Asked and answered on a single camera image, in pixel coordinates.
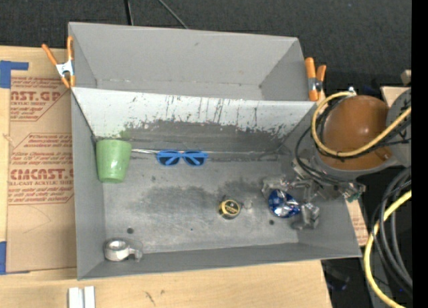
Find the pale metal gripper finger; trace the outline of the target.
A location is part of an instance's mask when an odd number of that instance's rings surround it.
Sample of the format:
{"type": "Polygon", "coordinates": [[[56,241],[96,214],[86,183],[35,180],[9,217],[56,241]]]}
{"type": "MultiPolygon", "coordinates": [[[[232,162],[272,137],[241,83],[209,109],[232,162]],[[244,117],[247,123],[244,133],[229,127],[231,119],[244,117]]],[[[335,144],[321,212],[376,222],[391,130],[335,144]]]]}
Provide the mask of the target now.
{"type": "Polygon", "coordinates": [[[284,175],[268,176],[262,180],[261,192],[264,197],[269,197],[274,190],[287,191],[291,188],[291,182],[284,175]]]}
{"type": "Polygon", "coordinates": [[[315,229],[320,218],[320,208],[311,202],[306,202],[300,206],[299,219],[292,223],[292,228],[303,230],[305,228],[315,229]]]}

